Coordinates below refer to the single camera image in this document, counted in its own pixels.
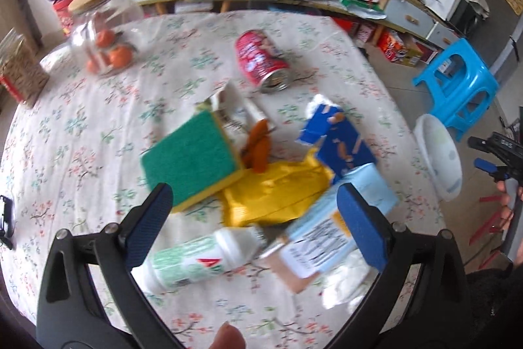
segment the white bottle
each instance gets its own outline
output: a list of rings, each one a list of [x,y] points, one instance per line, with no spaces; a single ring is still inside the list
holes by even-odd
[[[132,275],[143,292],[161,294],[239,268],[265,245],[257,225],[221,228],[208,236],[150,253]]]

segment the wooden drawer handle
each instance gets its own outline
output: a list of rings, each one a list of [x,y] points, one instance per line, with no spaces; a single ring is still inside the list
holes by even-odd
[[[419,26],[419,20],[415,19],[413,16],[411,16],[411,15],[406,15],[406,16],[405,16],[405,19],[406,19],[409,23],[416,24],[416,26]]]

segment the floral tablecloth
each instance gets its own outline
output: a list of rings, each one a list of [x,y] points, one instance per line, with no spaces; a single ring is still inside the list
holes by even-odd
[[[295,71],[288,89],[254,91],[235,59],[234,42],[264,29]],[[299,160],[295,143],[304,109],[321,93],[343,106],[379,159],[378,167],[401,202],[390,220],[435,234],[444,226],[437,198],[405,120],[351,39],[330,19],[297,14],[232,12],[171,15],[138,25],[141,59],[123,73],[98,79],[76,64],[67,48],[42,63],[51,79],[32,110],[18,108],[0,167],[0,193],[14,198],[13,251],[0,249],[9,294],[36,322],[38,291],[55,233],[99,231],[121,221],[148,194],[140,155],[178,128],[227,79],[233,79],[277,125],[273,159]],[[221,209],[209,199],[169,220],[160,233],[172,242],[220,226]],[[125,329],[97,267],[101,301],[115,326]],[[409,279],[389,319],[398,321],[412,289]],[[348,319],[343,306],[321,305],[321,282],[298,295],[270,270],[246,265],[205,283],[149,297],[185,344],[206,348],[224,321],[237,326],[251,349],[323,347]]]

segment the blue plastic stool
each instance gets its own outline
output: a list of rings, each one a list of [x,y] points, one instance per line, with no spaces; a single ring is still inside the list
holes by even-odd
[[[461,57],[464,65],[448,76],[438,68],[452,55]],[[457,129],[456,141],[461,140],[464,133],[487,111],[499,88],[485,63],[465,39],[459,39],[449,46],[412,80],[414,86],[421,82],[427,84],[434,100],[430,114],[436,116],[445,127]],[[469,111],[467,104],[483,92],[483,100]]]

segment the crushed red can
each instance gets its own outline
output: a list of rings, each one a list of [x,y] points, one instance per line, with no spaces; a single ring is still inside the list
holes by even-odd
[[[236,41],[240,69],[263,93],[281,91],[292,80],[289,64],[263,30],[249,30]]]

